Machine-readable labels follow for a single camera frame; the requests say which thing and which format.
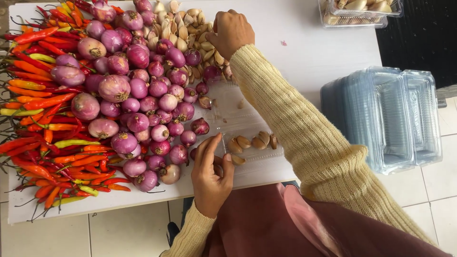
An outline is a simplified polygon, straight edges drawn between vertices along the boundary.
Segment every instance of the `tiled floor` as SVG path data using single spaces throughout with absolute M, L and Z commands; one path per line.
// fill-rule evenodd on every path
M 456 98 L 439 110 L 443 161 L 390 176 L 378 175 L 393 198 L 446 251 L 457 255 Z M 0 192 L 7 191 L 0 172 Z M 182 199 L 69 218 L 7 224 L 7 195 L 0 193 L 0 257 L 158 256 L 168 248 L 166 226 L 181 224 Z

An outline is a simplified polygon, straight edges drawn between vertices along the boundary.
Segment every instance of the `white tabletop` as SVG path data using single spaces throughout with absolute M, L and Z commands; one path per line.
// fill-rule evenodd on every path
M 324 30 L 320 24 L 316 0 L 181 1 L 180 10 L 200 8 L 205 12 L 208 20 L 213 19 L 218 11 L 234 9 L 244 13 L 255 31 L 257 48 L 279 69 L 291 85 L 316 106 L 320 105 L 319 90 L 324 84 L 371 65 L 382 66 L 375 30 Z M 110 4 L 124 10 L 134 10 L 131 1 L 113 1 Z M 35 12 L 36 5 L 37 3 L 12 5 L 9 8 L 10 15 L 13 17 L 21 15 L 25 19 L 40 18 Z M 19 29 L 19 26 L 10 22 L 10 29 Z M 285 41 L 287 46 L 282 46 L 281 41 Z M 196 118 L 207 116 L 208 113 L 201 111 L 195 114 Z M 216 129 L 212 129 L 208 136 L 215 132 Z M 60 214 L 57 208 L 54 208 L 47 213 L 46 218 L 86 214 L 191 196 L 193 194 L 191 167 L 192 162 L 189 167 L 183 167 L 183 175 L 176 184 L 169 186 L 162 184 L 157 188 L 160 191 L 166 190 L 164 193 L 143 193 L 130 184 L 129 187 L 132 189 L 130 193 L 119 191 L 100 193 L 96 198 L 91 197 L 63 206 Z M 292 166 L 285 158 L 276 158 L 275 161 L 268 163 L 268 167 L 268 169 L 238 175 L 235 171 L 234 187 L 252 187 L 295 178 Z M 10 172 L 10 190 L 18 185 L 15 172 Z M 14 206 L 32 199 L 34 193 L 35 189 L 30 188 L 23 192 L 10 193 L 8 223 L 30 219 L 35 204 Z

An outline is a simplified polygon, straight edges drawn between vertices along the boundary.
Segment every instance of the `sweater sleeve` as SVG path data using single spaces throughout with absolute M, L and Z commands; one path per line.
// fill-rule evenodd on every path
M 216 219 L 211 219 L 201 214 L 195 207 L 195 202 L 187 211 L 184 226 L 175 237 L 173 245 L 164 251 L 160 257 L 199 257 L 205 249 L 208 236 Z
M 254 45 L 240 48 L 230 67 L 246 100 L 281 142 L 303 195 L 338 203 L 434 245 L 367 166 L 367 148 L 350 145 Z

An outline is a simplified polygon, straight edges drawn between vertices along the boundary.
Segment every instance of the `black mat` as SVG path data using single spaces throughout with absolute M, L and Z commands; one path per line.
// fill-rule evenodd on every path
M 404 16 L 377 29 L 383 66 L 431 71 L 436 87 L 457 84 L 457 0 L 404 0 Z

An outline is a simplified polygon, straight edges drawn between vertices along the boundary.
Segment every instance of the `stack of plastic containers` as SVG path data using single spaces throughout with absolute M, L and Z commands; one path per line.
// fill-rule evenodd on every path
M 430 72 L 370 67 L 324 85 L 323 114 L 367 163 L 389 174 L 441 160 L 435 81 Z
M 324 28 L 384 28 L 403 16 L 402 0 L 318 0 Z

